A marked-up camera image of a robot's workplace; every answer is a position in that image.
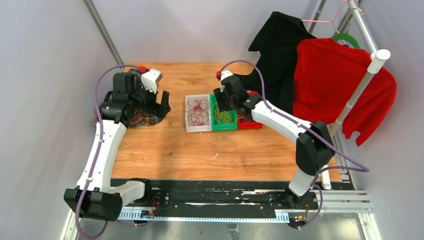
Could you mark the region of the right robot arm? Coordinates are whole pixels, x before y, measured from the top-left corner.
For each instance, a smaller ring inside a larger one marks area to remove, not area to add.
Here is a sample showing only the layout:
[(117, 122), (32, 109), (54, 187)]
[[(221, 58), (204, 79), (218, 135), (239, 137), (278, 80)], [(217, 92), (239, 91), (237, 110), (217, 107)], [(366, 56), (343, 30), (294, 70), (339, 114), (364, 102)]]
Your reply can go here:
[(296, 173), (285, 190), (286, 203), (294, 209), (306, 202), (306, 195), (316, 177), (335, 155), (326, 125), (311, 123), (286, 112), (278, 112), (259, 94), (249, 95), (235, 75), (220, 76), (220, 87), (213, 93), (219, 110), (236, 113), (280, 133), (295, 145)]

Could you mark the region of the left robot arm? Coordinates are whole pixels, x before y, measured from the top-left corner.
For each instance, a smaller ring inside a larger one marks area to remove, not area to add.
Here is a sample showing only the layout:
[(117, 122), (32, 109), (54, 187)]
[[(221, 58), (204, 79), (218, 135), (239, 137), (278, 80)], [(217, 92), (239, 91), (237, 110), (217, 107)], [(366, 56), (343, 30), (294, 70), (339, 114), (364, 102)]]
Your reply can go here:
[(142, 207), (152, 203), (149, 180), (132, 178), (111, 187), (111, 174), (119, 145), (136, 114), (146, 113), (161, 121), (171, 110), (168, 91), (157, 102), (162, 77), (154, 68), (114, 74), (112, 90), (99, 106), (100, 119), (84, 172), (76, 186), (64, 192), (64, 201), (78, 217), (114, 222), (129, 203), (135, 201)]

